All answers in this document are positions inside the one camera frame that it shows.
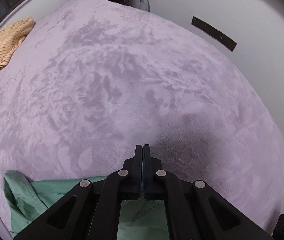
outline screw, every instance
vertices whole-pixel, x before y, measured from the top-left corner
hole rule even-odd
[[[120,171],[119,171],[119,175],[122,176],[122,177],[123,177],[123,176],[126,176],[126,175],[128,175],[128,174],[129,174],[129,172],[128,172],[127,170],[120,170]]]
[[[87,180],[87,179],[84,179],[84,180],[80,181],[80,186],[81,187],[87,187],[89,185],[90,185],[90,181]]]
[[[166,171],[164,171],[164,170],[158,170],[158,171],[156,172],[156,174],[157,174],[159,177],[164,177],[164,176],[166,175]]]
[[[201,180],[198,180],[198,181],[195,182],[195,186],[198,187],[198,188],[204,188],[205,187],[205,182],[201,181]]]

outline plush bedspread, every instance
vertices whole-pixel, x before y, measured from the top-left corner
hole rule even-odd
[[[161,17],[72,0],[36,22],[0,72],[6,170],[31,181],[107,175],[136,144],[203,179],[263,229],[284,213],[284,140],[240,71]]]

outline white wall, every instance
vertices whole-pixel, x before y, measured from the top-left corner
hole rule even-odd
[[[149,1],[151,12],[201,36],[228,56],[251,83],[284,134],[283,0]],[[192,26],[193,16],[237,42],[234,52]]]
[[[70,0],[25,0],[1,22],[0,29],[15,21],[23,20],[28,16],[31,16],[37,21],[67,1]]]

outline green cloth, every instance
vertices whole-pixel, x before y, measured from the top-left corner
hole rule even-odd
[[[106,177],[83,178],[92,182]],[[29,182],[17,171],[4,175],[4,195],[11,210],[14,237],[82,179]],[[117,240],[168,240],[163,201],[123,201]]]

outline purple blanket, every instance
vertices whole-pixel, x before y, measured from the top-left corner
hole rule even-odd
[[[284,213],[284,140],[240,71],[159,16],[72,0],[0,71],[0,216],[6,170],[30,180],[107,175],[136,144],[208,182],[263,229]]]

